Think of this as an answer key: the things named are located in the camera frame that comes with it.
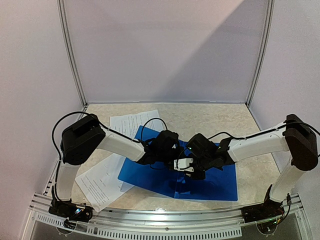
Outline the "blue plastic folder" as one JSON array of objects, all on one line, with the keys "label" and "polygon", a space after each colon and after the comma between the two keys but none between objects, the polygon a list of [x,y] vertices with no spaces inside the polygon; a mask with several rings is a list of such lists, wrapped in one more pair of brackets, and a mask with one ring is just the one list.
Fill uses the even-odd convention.
[{"label": "blue plastic folder", "polygon": [[237,201],[237,172],[234,163],[205,171],[196,180],[181,171],[172,171],[163,162],[141,165],[126,158],[118,179],[136,187],[175,199]]}]

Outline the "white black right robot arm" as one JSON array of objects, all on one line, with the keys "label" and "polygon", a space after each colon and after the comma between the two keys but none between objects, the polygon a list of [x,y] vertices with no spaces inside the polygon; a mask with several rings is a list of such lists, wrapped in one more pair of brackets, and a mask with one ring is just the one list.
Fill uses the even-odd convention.
[{"label": "white black right robot arm", "polygon": [[179,159],[175,167],[179,171],[204,174],[207,170],[233,165],[242,160],[271,154],[288,152],[289,163],[275,183],[267,190],[264,203],[258,213],[269,218],[278,210],[278,205],[294,188],[305,172],[313,170],[319,162],[317,138],[320,132],[295,114],[286,116],[285,121],[252,135],[229,136],[215,144],[201,133],[194,135],[186,144],[190,155]]}]

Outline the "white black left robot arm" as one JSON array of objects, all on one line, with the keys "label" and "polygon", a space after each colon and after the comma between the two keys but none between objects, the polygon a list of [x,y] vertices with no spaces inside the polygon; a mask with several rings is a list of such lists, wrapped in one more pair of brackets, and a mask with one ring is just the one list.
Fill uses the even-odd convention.
[{"label": "white black left robot arm", "polygon": [[83,118],[65,128],[60,144],[55,140],[52,143],[60,162],[51,193],[56,200],[54,207],[63,217],[70,217],[75,211],[70,201],[76,174],[95,150],[118,154],[139,165],[156,162],[170,165],[182,150],[179,135],[175,132],[166,129],[155,138],[134,139],[105,126],[92,113],[85,113]]}]

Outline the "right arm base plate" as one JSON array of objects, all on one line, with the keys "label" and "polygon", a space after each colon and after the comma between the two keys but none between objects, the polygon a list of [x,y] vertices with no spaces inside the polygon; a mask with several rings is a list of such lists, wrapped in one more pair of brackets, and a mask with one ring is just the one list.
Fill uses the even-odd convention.
[{"label": "right arm base plate", "polygon": [[288,210],[285,212],[283,202],[275,202],[272,200],[265,200],[263,203],[249,205],[242,207],[241,215],[245,223],[257,222],[267,219],[275,219],[280,216],[279,219],[275,219],[273,224],[279,224],[282,222],[289,214],[291,209],[292,201],[287,201]]}]

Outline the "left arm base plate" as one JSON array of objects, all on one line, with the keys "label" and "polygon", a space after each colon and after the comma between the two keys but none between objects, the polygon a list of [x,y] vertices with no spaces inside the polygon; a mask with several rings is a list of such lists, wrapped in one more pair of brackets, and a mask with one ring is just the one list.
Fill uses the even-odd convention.
[{"label": "left arm base plate", "polygon": [[70,221],[88,223],[93,217],[93,210],[85,203],[75,204],[71,201],[52,200],[48,212]]}]

